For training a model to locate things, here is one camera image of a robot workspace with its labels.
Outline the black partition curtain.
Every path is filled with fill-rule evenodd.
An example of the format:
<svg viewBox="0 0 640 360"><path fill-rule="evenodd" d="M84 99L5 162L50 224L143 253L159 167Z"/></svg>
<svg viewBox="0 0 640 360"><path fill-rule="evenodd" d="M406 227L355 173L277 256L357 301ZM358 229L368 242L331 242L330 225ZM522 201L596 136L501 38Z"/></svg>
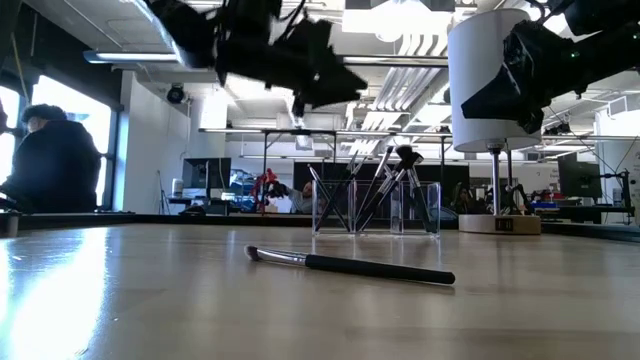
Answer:
<svg viewBox="0 0 640 360"><path fill-rule="evenodd" d="M307 182L313 179L307 168L311 164L312 167L320 175L321 179L333 180L336 178L336 171L344 168L346 163L303 163L295 162L293 171L293 188L302 190ZM452 191L458 182L462 182L465 186L470 184L470 169L468 166L445 165L444 173L441 173L440 165L417 165L416 172L421 182L440 182L442 187L443 205L446 206L452 199Z"/></svg>

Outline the dark office desk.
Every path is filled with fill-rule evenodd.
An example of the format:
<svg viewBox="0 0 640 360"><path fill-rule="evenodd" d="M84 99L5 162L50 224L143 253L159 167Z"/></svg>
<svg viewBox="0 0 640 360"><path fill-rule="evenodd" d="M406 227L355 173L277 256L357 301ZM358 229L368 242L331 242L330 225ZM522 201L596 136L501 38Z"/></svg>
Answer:
<svg viewBox="0 0 640 360"><path fill-rule="evenodd" d="M181 216L230 216L231 214L243 212L242 208L236 203L219 198L170 197L168 202L170 205L183 206L183 209L178 212Z"/></svg>
<svg viewBox="0 0 640 360"><path fill-rule="evenodd" d="M626 214L629 217L635 215L634 207L621 207L613 205L557 205L555 203L537 203L533 204L534 213L543 219L565 219L572 222L584 223L592 222L594 224L602 223L602 215L610 213Z"/></svg>

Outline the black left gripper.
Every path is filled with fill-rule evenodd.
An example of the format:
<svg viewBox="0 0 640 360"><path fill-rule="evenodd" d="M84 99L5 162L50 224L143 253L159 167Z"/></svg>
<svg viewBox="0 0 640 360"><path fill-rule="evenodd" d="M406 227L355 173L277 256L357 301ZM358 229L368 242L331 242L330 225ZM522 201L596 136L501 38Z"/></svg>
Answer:
<svg viewBox="0 0 640 360"><path fill-rule="evenodd" d="M287 71L296 64L295 56L270 43L271 26L285 21L280 38L284 40L301 13L296 6L281 15L282 0L223 0L215 15L215 72L221 85L229 74L261 81L267 88L301 89L301 82ZM298 99L312 107L355 101L368 84L349 70L329 43L332 23L326 20L299 22L308 46L311 67L317 75L298 94Z"/></svg>

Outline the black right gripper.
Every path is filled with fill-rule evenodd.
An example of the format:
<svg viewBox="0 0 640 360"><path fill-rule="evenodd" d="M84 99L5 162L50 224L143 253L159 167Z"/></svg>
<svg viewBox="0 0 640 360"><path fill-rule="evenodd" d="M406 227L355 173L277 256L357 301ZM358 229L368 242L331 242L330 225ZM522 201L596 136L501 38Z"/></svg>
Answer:
<svg viewBox="0 0 640 360"><path fill-rule="evenodd" d="M504 39L503 66L462 104L466 118L515 119L539 111L554 97L576 43L537 22L517 23Z"/></svg>

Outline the thick black handle makeup brush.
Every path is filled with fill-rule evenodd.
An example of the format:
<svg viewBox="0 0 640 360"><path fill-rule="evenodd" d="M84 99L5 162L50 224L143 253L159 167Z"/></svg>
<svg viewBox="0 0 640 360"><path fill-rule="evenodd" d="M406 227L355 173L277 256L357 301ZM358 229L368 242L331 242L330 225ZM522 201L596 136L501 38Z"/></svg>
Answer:
<svg viewBox="0 0 640 360"><path fill-rule="evenodd" d="M349 275L359 275L382 279L396 279L440 285L453 285L456 281L456 277L452 272L316 254L273 250L252 245L247 245L245 247L245 254L252 261L256 262L262 261L293 266L304 266L309 269Z"/></svg>

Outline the clear acrylic organizer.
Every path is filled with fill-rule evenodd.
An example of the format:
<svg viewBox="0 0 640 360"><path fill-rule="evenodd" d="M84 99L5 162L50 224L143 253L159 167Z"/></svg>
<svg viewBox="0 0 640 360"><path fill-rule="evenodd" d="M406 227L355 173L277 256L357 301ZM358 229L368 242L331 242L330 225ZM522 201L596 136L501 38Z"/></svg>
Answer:
<svg viewBox="0 0 640 360"><path fill-rule="evenodd" d="M324 235L324 234L346 234L346 235L365 235L365 234L373 234L373 233L381 233L381 234L392 234L390 232L390 223L388 218L384 218L382 214L382 209L379 207L371 219L370 223L367 225L366 229L362 232L358 232L356 230L356 216L357 212L363 202L363 198L367 191L367 187L370 181L362 181L355 180L354 183L349 187L348 200L349 200L349 215L352 224L352 230L350 233L347 233L339 224L332 224L330 227L324 227L319 233L314 234L311 227L311 233L314 235ZM421 182L422 184L429 184L429 190L427 193L427 201L430 209L430 215L438 220L438 232L435 234L427 234L421 231L420 227L417 230L406 230L403 234L392 234L392 235L430 235L437 236L440 233L441 223L443 221L444 215L443 210L441 208L441 187L439 183L430 183L430 182ZM381 186L381 182L378 181L372 190L369 201L372 199L376 191Z"/></svg>

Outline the dark computer monitor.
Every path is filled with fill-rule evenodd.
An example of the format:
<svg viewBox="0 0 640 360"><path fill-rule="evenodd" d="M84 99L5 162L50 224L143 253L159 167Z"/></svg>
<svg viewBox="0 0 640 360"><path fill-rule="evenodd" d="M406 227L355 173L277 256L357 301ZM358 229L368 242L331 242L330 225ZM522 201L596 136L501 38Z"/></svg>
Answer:
<svg viewBox="0 0 640 360"><path fill-rule="evenodd" d="M598 199L602 196L597 164L559 159L560 190L565 197Z"/></svg>
<svg viewBox="0 0 640 360"><path fill-rule="evenodd" d="M202 189L210 197L212 190L229 190L230 158L187 158L183 161L182 180L187 189Z"/></svg>

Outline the grey cylindrical post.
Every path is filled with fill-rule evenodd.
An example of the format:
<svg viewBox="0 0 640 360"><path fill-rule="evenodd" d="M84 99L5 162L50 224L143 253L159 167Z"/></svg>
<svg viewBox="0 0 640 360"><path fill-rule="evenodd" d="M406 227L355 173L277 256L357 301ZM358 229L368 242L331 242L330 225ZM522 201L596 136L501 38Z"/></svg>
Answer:
<svg viewBox="0 0 640 360"><path fill-rule="evenodd" d="M0 238L16 237L20 218L21 214L18 212L0 212Z"/></svg>

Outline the large bright window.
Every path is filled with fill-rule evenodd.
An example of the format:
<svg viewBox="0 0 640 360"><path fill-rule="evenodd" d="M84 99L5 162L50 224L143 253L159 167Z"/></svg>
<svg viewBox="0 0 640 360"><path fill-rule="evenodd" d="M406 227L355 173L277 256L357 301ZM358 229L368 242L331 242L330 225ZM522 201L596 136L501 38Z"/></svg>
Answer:
<svg viewBox="0 0 640 360"><path fill-rule="evenodd" d="M107 105L72 89L52 78L41 75L32 87L33 104L48 104L62 108L67 117L81 123L91 134L97 150L102 154L101 168L96 186L97 205L106 204L104 199L107 190L106 182L111 161L107 158L112 138L112 117L114 113ZM0 84L0 101L7 114L7 126L16 129L17 133L0 135L0 184L12 173L13 155L22 141L21 132L24 127L19 123L27 101L16 88L8 84Z"/></svg>

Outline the white shade table lamp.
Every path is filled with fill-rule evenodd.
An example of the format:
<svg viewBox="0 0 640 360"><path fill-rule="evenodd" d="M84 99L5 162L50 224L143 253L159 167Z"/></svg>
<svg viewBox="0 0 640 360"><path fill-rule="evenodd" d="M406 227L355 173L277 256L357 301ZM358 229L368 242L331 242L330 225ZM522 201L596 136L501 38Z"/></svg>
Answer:
<svg viewBox="0 0 640 360"><path fill-rule="evenodd" d="M500 153L537 145L541 134L528 134L517 123L465 115L462 104L487 85L503 61L503 39L516 23L527 20L527 12L502 8L474 15L457 24L448 35L448 69L452 106L454 150L462 153L485 152L492 157L494 193L491 214L460 214L459 230L466 233L538 235L541 220L535 215L500 213Z"/></svg>

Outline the black overhead rig frame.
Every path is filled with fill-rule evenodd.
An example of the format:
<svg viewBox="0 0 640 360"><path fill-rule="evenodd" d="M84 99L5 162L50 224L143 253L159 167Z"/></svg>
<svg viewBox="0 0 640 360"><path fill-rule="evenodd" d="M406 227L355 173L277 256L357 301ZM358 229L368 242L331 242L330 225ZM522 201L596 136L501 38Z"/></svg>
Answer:
<svg viewBox="0 0 640 360"><path fill-rule="evenodd" d="M389 130L322 130L202 128L206 135L219 135L225 140L225 155L234 170L258 177L268 168L278 180L293 186L295 162L348 163L358 153L356 164L378 163L387 146L410 145L421 152L428 164L444 166L451 149L453 135L438 132Z"/></svg>

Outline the person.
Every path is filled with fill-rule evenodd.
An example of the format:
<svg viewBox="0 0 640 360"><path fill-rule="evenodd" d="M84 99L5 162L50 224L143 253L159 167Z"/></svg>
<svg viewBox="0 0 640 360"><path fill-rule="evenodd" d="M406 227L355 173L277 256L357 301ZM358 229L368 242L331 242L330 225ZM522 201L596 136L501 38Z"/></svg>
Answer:
<svg viewBox="0 0 640 360"><path fill-rule="evenodd" d="M27 135L0 193L31 213L95 211L101 154L84 125L48 104L27 107L21 121Z"/></svg>
<svg viewBox="0 0 640 360"><path fill-rule="evenodd" d="M269 185L267 195L271 198L288 198L291 202L290 214L310 215L313 212L313 187L311 182L307 182L302 190L296 190L275 181Z"/></svg>

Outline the long ceiling light strip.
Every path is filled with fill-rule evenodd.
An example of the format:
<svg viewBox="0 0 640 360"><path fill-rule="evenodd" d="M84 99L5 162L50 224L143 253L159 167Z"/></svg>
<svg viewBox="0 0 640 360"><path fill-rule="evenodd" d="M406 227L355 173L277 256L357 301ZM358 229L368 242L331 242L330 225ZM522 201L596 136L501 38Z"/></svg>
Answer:
<svg viewBox="0 0 640 360"><path fill-rule="evenodd" d="M173 53L143 52L99 52L84 51L85 60L92 64L128 64L128 63L177 63ZM347 66L370 67L419 67L447 68L446 56L400 56L400 55L338 55L337 59Z"/></svg>

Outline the black aluminium table frame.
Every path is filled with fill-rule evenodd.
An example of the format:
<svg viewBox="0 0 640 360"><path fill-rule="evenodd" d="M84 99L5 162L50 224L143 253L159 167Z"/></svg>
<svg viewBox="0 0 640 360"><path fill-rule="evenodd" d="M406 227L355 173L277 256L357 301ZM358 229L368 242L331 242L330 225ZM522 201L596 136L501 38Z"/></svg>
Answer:
<svg viewBox="0 0 640 360"><path fill-rule="evenodd" d="M242 216L179 216L134 213L93 214L36 214L23 215L19 230L45 230L63 228L89 228L125 224L208 225L236 227L312 227L312 219L293 215L242 215ZM623 225L594 225L580 223L543 222L544 234L606 239L640 244L640 227Z"/></svg>

